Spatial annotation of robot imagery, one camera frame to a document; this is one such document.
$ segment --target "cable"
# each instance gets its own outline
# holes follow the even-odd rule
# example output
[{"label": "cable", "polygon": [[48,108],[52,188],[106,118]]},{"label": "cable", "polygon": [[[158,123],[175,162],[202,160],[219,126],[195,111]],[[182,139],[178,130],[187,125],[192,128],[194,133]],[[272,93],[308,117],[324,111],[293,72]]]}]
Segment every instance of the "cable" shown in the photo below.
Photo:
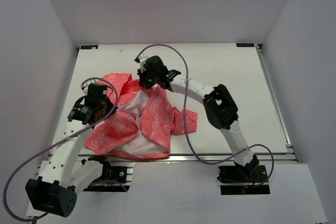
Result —
[{"label": "cable", "polygon": [[11,209],[9,208],[8,206],[8,202],[7,202],[7,191],[8,191],[8,187],[9,187],[9,183],[12,181],[13,177],[15,176],[15,174],[17,174],[17,172],[22,168],[24,167],[26,164],[28,164],[30,161],[36,159],[38,156],[42,155],[43,153],[53,149],[54,147],[58,146],[58,145],[61,145],[67,141],[69,141],[70,138],[73,138],[74,136],[77,136],[81,133],[83,133],[84,131],[87,131],[88,129],[96,126],[97,124],[99,124],[100,122],[102,122],[103,120],[107,119],[114,111],[115,107],[117,106],[117,103],[118,103],[118,92],[116,90],[116,88],[107,80],[104,80],[103,78],[98,78],[98,77],[93,77],[93,78],[89,78],[87,80],[85,80],[83,83],[89,81],[89,80],[93,80],[93,79],[97,79],[97,80],[100,80],[100,81],[103,81],[105,82],[106,84],[108,84],[115,92],[115,103],[112,107],[112,109],[109,111],[109,113],[107,113],[102,119],[98,120],[97,122],[95,122],[94,124],[92,125],[88,125],[87,127],[75,132],[74,134],[68,136],[67,138],[64,138],[62,139],[61,141],[57,142],[56,144],[53,144],[52,146],[40,151],[39,153],[35,154],[34,156],[30,157],[29,159],[27,159],[26,161],[24,161],[22,164],[20,164],[14,171],[13,173],[9,176],[6,184],[5,184],[5,187],[4,187],[4,191],[3,191],[3,198],[2,198],[2,201],[3,201],[3,204],[4,204],[4,207],[7,211],[7,213],[12,216],[14,219],[18,220],[18,221],[22,221],[22,222],[30,222],[30,221],[35,221],[35,220],[39,220],[41,218],[43,218],[45,215],[47,215],[48,213],[46,212],[45,214],[41,215],[41,216],[38,216],[38,217],[35,217],[35,218],[31,218],[31,219],[25,219],[25,218],[22,218],[20,216],[17,216],[16,214],[14,214]]},{"label": "cable", "polygon": [[94,182],[94,183],[91,183],[90,186],[99,185],[99,184],[106,184],[106,183],[119,184],[121,186],[121,188],[124,189],[124,191],[128,191],[127,188],[122,183],[120,183],[119,181],[116,181],[116,180],[105,180],[105,181]]},{"label": "cable", "polygon": [[256,176],[256,178],[255,178],[255,180],[254,180],[253,184],[252,184],[252,185],[250,185],[248,188],[251,188],[251,187],[253,187],[253,186],[256,184],[256,182],[257,182],[257,176]]},{"label": "cable", "polygon": [[[108,89],[112,89],[110,86],[107,86],[107,88],[108,88]],[[111,94],[112,94],[112,93],[113,93],[113,89],[112,89],[111,91],[112,91],[112,92],[111,92]],[[111,95],[111,94],[110,94],[110,95]]]},{"label": "cable", "polygon": [[180,54],[179,51],[177,51],[175,48],[173,48],[172,46],[169,46],[169,45],[166,45],[166,44],[152,44],[152,45],[149,45],[149,46],[146,46],[144,49],[141,50],[141,52],[137,55],[137,57],[135,58],[135,61],[138,62],[139,61],[139,57],[141,56],[141,54],[147,50],[148,48],[151,48],[151,47],[155,47],[155,46],[161,46],[161,47],[168,47],[170,49],[172,49],[175,53],[178,54],[178,56],[182,59],[183,63],[184,63],[184,66],[185,66],[185,71],[186,71],[186,75],[185,75],[185,94],[184,94],[184,101],[183,101],[183,124],[184,124],[184,132],[185,132],[185,137],[187,139],[187,142],[188,142],[188,145],[189,145],[189,148],[190,150],[192,151],[192,153],[194,154],[194,156],[199,160],[201,161],[202,163],[206,164],[206,165],[218,165],[218,164],[221,164],[223,162],[226,162],[232,158],[234,158],[235,156],[239,155],[240,153],[243,153],[244,151],[247,151],[248,149],[250,148],[253,148],[253,147],[256,147],[256,146],[260,146],[260,147],[263,147],[265,148],[270,156],[271,156],[271,159],[272,159],[272,166],[271,166],[271,171],[269,173],[269,175],[267,176],[267,178],[260,184],[254,186],[254,187],[258,187],[258,186],[261,186],[263,185],[264,183],[266,183],[268,181],[268,179],[271,177],[272,173],[273,173],[273,170],[274,170],[274,157],[273,157],[273,153],[271,152],[271,150],[266,147],[265,145],[263,144],[253,144],[251,145],[249,148],[245,149],[245,150],[240,150],[239,152],[236,152],[235,154],[231,155],[230,157],[228,158],[225,158],[221,161],[216,161],[216,162],[208,162],[208,161],[205,161],[203,159],[201,159],[199,157],[199,155],[195,152],[194,148],[192,147],[191,145],[191,142],[190,142],[190,139],[189,139],[189,135],[188,135],[188,131],[187,131],[187,121],[186,121],[186,106],[187,106],[187,98],[188,98],[188,83],[189,83],[189,70],[188,70],[188,66],[187,66],[187,62],[185,61],[185,59],[183,58],[183,56]]}]

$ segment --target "black sticker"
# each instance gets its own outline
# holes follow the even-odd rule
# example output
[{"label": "black sticker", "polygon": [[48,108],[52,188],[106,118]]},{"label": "black sticker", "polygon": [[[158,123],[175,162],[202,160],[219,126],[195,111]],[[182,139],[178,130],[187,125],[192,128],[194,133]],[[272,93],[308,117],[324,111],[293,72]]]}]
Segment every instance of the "black sticker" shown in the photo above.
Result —
[{"label": "black sticker", "polygon": [[80,50],[85,50],[85,49],[98,49],[98,45],[83,45],[83,46],[80,46]]},{"label": "black sticker", "polygon": [[236,43],[237,47],[254,47],[253,43]]},{"label": "black sticker", "polygon": [[175,76],[177,76],[177,74],[174,71],[169,71],[166,75],[168,79],[173,79]]}]

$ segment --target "black clamp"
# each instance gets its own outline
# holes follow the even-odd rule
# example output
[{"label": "black clamp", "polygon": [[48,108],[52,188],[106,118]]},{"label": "black clamp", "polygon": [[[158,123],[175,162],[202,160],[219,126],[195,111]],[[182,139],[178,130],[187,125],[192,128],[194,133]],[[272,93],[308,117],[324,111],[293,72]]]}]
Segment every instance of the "black clamp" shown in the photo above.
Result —
[{"label": "black clamp", "polygon": [[81,121],[85,124],[94,124],[96,121],[102,119],[113,108],[113,103],[107,97],[107,85],[91,83],[88,87],[88,94],[79,98],[72,107],[68,115],[68,120]]},{"label": "black clamp", "polygon": [[75,187],[64,188],[59,181],[51,184],[42,181],[42,177],[30,178],[25,189],[34,209],[54,215],[68,217],[77,202]]},{"label": "black clamp", "polygon": [[160,85],[163,89],[171,90],[170,82],[181,72],[177,70],[168,70],[159,56],[152,56],[146,60],[143,65],[145,71],[138,69],[139,85],[145,89],[153,87],[155,84]]},{"label": "black clamp", "polygon": [[222,84],[204,96],[203,104],[210,124],[217,129],[229,130],[231,124],[238,120],[238,107]]},{"label": "black clamp", "polygon": [[[84,165],[86,159],[82,159],[81,163]],[[126,166],[111,166],[108,157],[103,155],[92,155],[88,158],[88,161],[96,161],[103,165],[102,174],[99,178],[95,179],[93,183],[103,182],[106,180],[116,180],[120,183],[126,183],[127,181],[127,167]]]}]

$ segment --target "metal frame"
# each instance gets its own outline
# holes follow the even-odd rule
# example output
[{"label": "metal frame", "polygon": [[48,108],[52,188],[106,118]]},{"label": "metal frame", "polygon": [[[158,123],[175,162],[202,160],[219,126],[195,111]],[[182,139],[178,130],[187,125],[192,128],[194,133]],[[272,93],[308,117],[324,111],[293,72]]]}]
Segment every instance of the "metal frame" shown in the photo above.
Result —
[{"label": "metal frame", "polygon": [[257,50],[257,55],[259,57],[262,72],[264,73],[264,76],[265,76],[265,80],[266,80],[266,84],[267,84],[267,87],[268,87],[268,90],[269,90],[269,94],[271,96],[273,106],[274,106],[274,109],[276,111],[276,115],[277,115],[279,124],[281,126],[283,136],[285,137],[286,144],[291,144],[291,141],[290,141],[290,138],[289,138],[289,135],[288,135],[288,131],[287,131],[286,125],[283,121],[284,119],[282,117],[281,110],[280,110],[279,105],[278,105],[278,101],[277,101],[277,99],[274,95],[273,87],[272,87],[271,82],[269,81],[269,78],[268,78],[268,75],[267,75],[267,70],[265,68],[265,64],[264,64],[263,59],[262,59],[263,58],[262,50],[258,45],[256,45],[255,47],[256,47],[256,50]]}]

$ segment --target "cloth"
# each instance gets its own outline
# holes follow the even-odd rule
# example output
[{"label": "cloth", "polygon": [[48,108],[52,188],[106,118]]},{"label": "cloth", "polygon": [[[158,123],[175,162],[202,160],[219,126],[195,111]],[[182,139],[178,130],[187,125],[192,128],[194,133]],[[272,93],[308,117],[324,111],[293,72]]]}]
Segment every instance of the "cloth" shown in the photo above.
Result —
[{"label": "cloth", "polygon": [[[94,128],[84,146],[98,155],[108,153],[127,159],[168,156],[171,134],[184,134],[184,125],[182,111],[171,106],[166,91],[160,86],[143,90],[129,73],[111,73],[103,79],[115,86],[118,109]],[[107,96],[115,102],[111,89]],[[187,110],[186,117],[188,133],[196,132],[197,113]]]}]

